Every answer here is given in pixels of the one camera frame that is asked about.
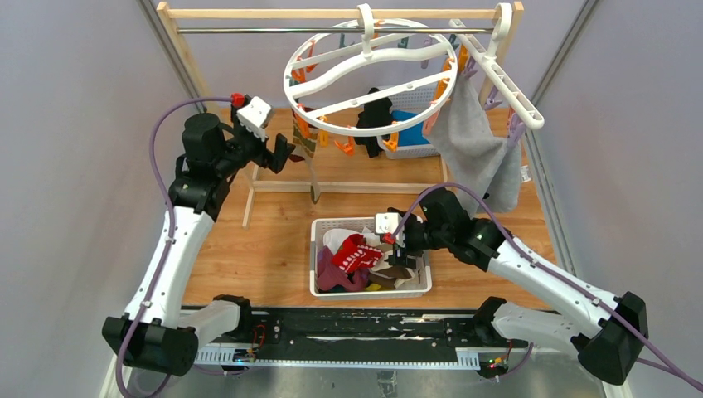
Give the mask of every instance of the laundry basket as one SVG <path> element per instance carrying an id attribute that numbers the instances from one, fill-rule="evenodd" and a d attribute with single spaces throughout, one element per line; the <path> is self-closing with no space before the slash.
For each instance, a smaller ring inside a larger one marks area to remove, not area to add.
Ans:
<path id="1" fill-rule="evenodd" d="M 346 292 L 346 293 L 320 293 L 315 281 L 318 274 L 318 252 L 324 244 L 322 237 L 325 232 L 334 228 L 361 231 L 364 227 L 374 230 L 373 217 L 359 218 L 321 218 L 313 221 L 310 231 L 310 293 L 321 300 L 362 300 L 362 299 L 404 299 L 419 297 L 432 288 L 432 277 L 429 272 L 429 259 L 425 252 L 422 258 L 417 259 L 419 282 L 417 284 L 402 284 L 396 290 L 381 290 L 376 292 Z"/>
<path id="2" fill-rule="evenodd" d="M 380 90 L 387 89 L 390 86 L 379 87 Z M 426 85 L 415 90 L 404 91 L 388 97 L 393 103 L 392 110 L 404 110 L 405 112 L 420 113 L 429 107 L 429 102 L 434 99 L 434 92 L 437 90 L 437 85 Z M 383 143 L 382 137 L 376 137 L 378 146 L 385 151 L 385 155 L 389 159 L 408 159 L 408 158 L 425 158 L 428 156 L 437 156 L 439 152 L 431 144 L 412 145 L 409 147 L 398 147 L 395 152 L 391 152 Z"/>

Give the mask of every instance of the gray cloth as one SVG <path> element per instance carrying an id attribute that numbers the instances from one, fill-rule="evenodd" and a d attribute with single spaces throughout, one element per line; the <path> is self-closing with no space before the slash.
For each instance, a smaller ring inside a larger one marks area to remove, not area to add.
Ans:
<path id="1" fill-rule="evenodd" d="M 475 191 L 492 211 L 508 212 L 520 194 L 522 150 L 508 147 L 506 138 L 494 137 L 478 95 L 465 75 L 457 77 L 452 100 L 442 107 L 427 140 L 444 158 L 456 183 Z M 464 192 L 457 198 L 469 215 L 478 203 Z"/>

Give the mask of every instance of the white wall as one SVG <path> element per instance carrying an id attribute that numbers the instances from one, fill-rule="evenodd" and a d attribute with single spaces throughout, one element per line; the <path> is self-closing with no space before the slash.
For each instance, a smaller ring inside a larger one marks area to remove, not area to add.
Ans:
<path id="1" fill-rule="evenodd" d="M 163 219 L 149 129 L 186 96 L 135 1 L 88 0 L 2 3 L 0 93 L 0 396 L 92 398 Z"/>
<path id="2" fill-rule="evenodd" d="M 696 0 L 601 2 L 537 133 L 580 276 L 640 295 L 652 341 L 699 380 L 701 15 Z M 697 396 L 643 365 L 630 381 L 638 398 Z"/>
<path id="3" fill-rule="evenodd" d="M 188 1 L 173 0 L 169 2 L 174 8 L 344 8 L 355 7 L 362 0 L 229 0 Z M 375 0 L 368 1 L 372 8 L 494 8 L 498 0 L 444 0 L 427 2 L 426 0 Z M 584 0 L 551 1 L 525 0 L 525 14 L 517 37 L 505 62 L 508 75 L 529 96 L 540 82 L 547 66 L 559 44 L 563 40 Z M 202 21 L 182 20 L 182 27 L 314 27 L 331 26 L 342 20 L 236 20 L 236 21 Z M 432 27 L 448 27 L 445 20 L 428 20 L 424 23 Z M 470 27 L 488 27 L 486 23 L 466 21 Z M 311 35 L 190 35 L 187 41 L 198 61 L 206 81 L 216 94 L 241 91 L 256 94 L 275 106 L 285 106 L 282 81 L 283 70 L 293 51 L 303 44 Z M 337 48 L 339 35 L 333 35 L 325 41 L 327 50 Z M 359 42 L 360 35 L 347 35 L 347 43 Z M 415 36 L 410 47 L 422 46 L 426 36 Z M 487 44 L 487 36 L 479 37 Z M 368 66 L 340 79 L 319 95 L 306 97 L 306 104 L 319 106 L 329 104 L 332 100 L 348 100 L 365 94 L 374 85 L 396 85 L 421 76 L 439 71 L 443 60 L 439 58 L 431 63 L 427 70 L 421 70 L 419 63 L 397 62 L 389 65 L 382 62 Z M 320 65 L 313 75 L 328 68 Z"/>

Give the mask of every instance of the wooden frame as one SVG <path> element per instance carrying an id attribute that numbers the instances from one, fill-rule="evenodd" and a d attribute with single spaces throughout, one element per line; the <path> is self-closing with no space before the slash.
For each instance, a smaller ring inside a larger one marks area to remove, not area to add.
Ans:
<path id="1" fill-rule="evenodd" d="M 522 2 L 512 4 L 512 24 L 507 37 L 500 41 L 496 51 L 497 63 L 501 64 L 507 50 L 511 45 L 515 30 L 522 19 L 524 7 Z M 157 5 L 157 14 L 171 39 L 177 54 L 186 66 L 187 73 L 193 79 L 200 95 L 212 95 L 205 79 L 197 66 L 190 47 L 185 38 L 178 33 L 178 19 L 358 19 L 361 12 L 353 9 L 171 9 L 167 2 Z M 384 10 L 375 9 L 376 18 L 404 18 L 404 19 L 475 19 L 491 20 L 495 23 L 499 17 L 496 9 L 423 9 L 423 10 Z M 486 78 L 479 95 L 479 101 L 484 103 L 491 91 L 493 84 Z M 221 107 L 218 104 L 207 104 L 208 109 L 221 116 Z M 444 182 L 449 180 L 447 165 L 440 157 L 440 169 Z M 312 182 L 309 181 L 261 181 L 259 180 L 259 167 L 254 165 L 251 172 L 244 172 L 249 183 L 244 220 L 242 226 L 249 227 L 253 211 L 256 192 L 310 192 Z M 403 182 L 318 182 L 320 192 L 335 193 L 392 193 L 416 195 L 431 184 L 403 183 Z"/>

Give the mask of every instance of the wooden floor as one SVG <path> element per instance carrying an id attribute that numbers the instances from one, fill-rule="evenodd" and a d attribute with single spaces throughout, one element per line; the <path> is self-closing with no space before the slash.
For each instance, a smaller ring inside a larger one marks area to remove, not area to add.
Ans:
<path id="1" fill-rule="evenodd" d="M 340 125 L 356 124 L 356 113 L 330 118 Z M 496 135 L 505 135 L 507 112 L 489 112 Z M 290 139 L 290 110 L 277 112 L 269 124 L 270 137 L 283 133 Z M 330 141 L 318 147 L 315 166 L 319 181 L 417 182 L 441 181 L 439 158 L 369 159 L 356 147 L 348 157 Z M 309 180 L 302 163 L 288 163 L 277 176 L 266 171 L 260 179 Z M 241 227 L 249 188 L 238 175 L 192 271 L 184 303 L 209 303 L 217 294 L 234 294 L 254 306 L 346 306 L 357 308 L 477 308 L 488 296 L 499 296 L 531 308 L 545 308 L 539 299 L 519 286 L 455 260 L 446 250 L 430 255 L 433 287 L 421 298 L 323 302 L 309 291 L 310 225 L 317 218 L 373 216 L 389 206 L 407 208 L 411 195 L 351 195 L 323 193 L 317 205 L 307 193 L 257 193 L 251 226 Z M 534 182 L 522 184 L 518 208 L 499 216 L 535 251 L 555 260 Z"/>

